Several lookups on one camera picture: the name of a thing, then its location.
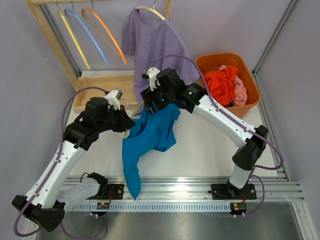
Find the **yellow hanger with metal hook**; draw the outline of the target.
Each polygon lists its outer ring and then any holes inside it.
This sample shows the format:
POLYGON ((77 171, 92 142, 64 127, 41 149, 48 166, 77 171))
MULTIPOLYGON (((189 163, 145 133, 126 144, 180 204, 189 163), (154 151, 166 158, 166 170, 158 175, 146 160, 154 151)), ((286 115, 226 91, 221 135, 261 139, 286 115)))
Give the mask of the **yellow hanger with metal hook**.
POLYGON ((82 60, 83 60, 83 62, 85 64, 85 66, 87 67, 88 70, 90 70, 91 67, 90 67, 90 65, 89 65, 89 63, 88 63, 88 61, 87 61, 87 59, 86 59, 86 57, 85 57, 85 55, 84 55, 84 53, 82 51, 82 48, 80 47, 80 45, 79 45, 79 43, 78 43, 78 41, 77 41, 77 39, 76 39, 76 37, 74 35, 74 32, 72 31, 72 29, 71 29, 71 27, 70 27, 65 15, 62 13, 57 1, 55 0, 54 2, 56 4, 56 6, 57 6, 57 9, 56 9, 57 14, 61 18, 64 26, 66 27, 66 29, 67 29, 67 31, 68 31, 68 33, 69 33, 69 35, 70 35, 75 47, 77 48, 78 53, 80 54, 80 56, 81 56, 81 58, 82 58, 82 60))

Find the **pink t shirt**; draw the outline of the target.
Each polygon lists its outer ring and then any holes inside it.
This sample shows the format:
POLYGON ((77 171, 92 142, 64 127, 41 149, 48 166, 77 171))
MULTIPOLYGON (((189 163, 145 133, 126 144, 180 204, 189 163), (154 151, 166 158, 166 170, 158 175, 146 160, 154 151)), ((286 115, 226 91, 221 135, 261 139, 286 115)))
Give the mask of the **pink t shirt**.
POLYGON ((239 69, 231 65, 222 65, 220 72, 219 84, 220 91, 219 103, 224 107, 244 106, 248 99, 247 89, 243 81, 238 77, 239 69))

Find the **light blue hanger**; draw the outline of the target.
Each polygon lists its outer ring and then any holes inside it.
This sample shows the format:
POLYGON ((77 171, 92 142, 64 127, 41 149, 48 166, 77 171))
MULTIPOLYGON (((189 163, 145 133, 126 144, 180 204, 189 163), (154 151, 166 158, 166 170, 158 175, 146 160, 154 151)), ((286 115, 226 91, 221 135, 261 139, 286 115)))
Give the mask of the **light blue hanger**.
POLYGON ((91 33, 90 29, 83 21, 83 19, 75 12, 74 8, 65 8, 63 10, 63 17, 66 18, 66 21, 71 24, 71 26, 79 33, 84 40, 91 46, 91 48, 99 55, 99 57, 103 60, 103 62, 108 65, 108 60, 103 53, 100 45, 97 40, 91 33))

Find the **blue t shirt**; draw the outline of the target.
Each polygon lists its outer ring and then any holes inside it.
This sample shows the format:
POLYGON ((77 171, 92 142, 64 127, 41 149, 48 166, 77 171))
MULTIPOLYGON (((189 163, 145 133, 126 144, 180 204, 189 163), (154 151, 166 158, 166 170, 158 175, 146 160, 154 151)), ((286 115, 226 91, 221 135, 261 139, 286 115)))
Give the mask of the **blue t shirt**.
POLYGON ((173 126, 181 112, 174 104, 151 114, 141 112, 140 118, 134 119, 135 126, 129 130, 129 136, 122 140, 122 163, 126 185, 133 199, 141 191, 141 177, 138 169, 140 157, 151 150, 165 152, 176 144, 173 126))

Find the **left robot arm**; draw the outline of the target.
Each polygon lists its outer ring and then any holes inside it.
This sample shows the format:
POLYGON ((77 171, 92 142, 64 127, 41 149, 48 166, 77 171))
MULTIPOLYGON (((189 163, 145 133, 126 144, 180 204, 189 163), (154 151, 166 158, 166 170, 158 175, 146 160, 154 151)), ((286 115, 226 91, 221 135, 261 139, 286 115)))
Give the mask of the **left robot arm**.
POLYGON ((108 179, 95 172, 64 193, 60 193, 60 189, 101 133, 121 133, 135 125, 119 99, 107 94, 92 97, 86 103, 85 110, 63 130, 57 152, 36 184, 26 194, 16 195, 12 200, 19 216, 51 232, 60 225, 65 214, 82 201, 111 196, 108 179))

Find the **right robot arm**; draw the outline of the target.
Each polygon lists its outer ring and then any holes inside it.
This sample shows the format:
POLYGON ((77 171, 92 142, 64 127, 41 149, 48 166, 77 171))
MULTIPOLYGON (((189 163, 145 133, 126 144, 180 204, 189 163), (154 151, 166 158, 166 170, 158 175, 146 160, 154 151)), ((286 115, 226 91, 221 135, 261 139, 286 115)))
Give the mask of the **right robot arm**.
POLYGON ((238 148, 232 156, 234 168, 227 183, 218 191, 218 197, 235 200, 248 197, 245 187, 254 165, 266 148, 263 139, 267 137, 268 129, 242 121, 211 101, 207 91, 199 84, 193 82, 186 85, 172 68, 158 70, 151 67, 141 77, 149 82, 149 86, 140 93, 148 112, 155 114, 174 104, 210 122, 232 140, 238 148))

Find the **peach hanger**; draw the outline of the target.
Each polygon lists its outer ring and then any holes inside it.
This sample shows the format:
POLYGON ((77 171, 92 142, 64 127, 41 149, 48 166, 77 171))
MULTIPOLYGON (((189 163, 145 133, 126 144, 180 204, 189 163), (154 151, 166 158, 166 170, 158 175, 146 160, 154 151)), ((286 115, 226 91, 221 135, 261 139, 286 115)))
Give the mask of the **peach hanger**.
POLYGON ((104 20, 93 9, 93 2, 91 8, 83 7, 81 9, 81 16, 85 21, 97 32, 97 34, 110 46, 110 48, 121 58, 122 62, 127 65, 127 59, 114 37, 113 33, 104 22, 104 20))

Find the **green hanger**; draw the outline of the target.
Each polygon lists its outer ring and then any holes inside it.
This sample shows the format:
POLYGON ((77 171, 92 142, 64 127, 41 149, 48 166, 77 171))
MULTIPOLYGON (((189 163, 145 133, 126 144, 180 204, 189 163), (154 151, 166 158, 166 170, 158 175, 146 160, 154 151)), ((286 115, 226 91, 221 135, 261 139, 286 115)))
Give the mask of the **green hanger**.
MULTIPOLYGON (((144 104, 144 101, 142 101, 141 103, 139 103, 139 104, 137 105, 137 107, 136 107, 134 110, 132 110, 132 109, 129 107, 129 103, 128 103, 128 101, 127 101, 126 99, 121 98, 120 100, 125 101, 127 108, 132 112, 131 117, 130 117, 131 120, 134 118, 134 116, 136 115, 136 113, 137 113, 137 111, 139 110, 139 108, 144 104)), ((128 137, 128 135, 129 135, 129 129, 127 129, 127 130, 124 132, 123 138, 126 139, 126 138, 128 137)))

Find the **orange t shirt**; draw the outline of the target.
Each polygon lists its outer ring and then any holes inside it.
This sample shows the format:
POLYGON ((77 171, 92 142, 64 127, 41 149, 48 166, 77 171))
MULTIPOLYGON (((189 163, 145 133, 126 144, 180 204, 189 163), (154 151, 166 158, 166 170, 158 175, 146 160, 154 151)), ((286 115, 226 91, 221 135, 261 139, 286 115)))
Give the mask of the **orange t shirt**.
POLYGON ((235 78, 237 73, 237 67, 227 65, 204 74, 210 94, 223 107, 228 107, 236 97, 235 78))

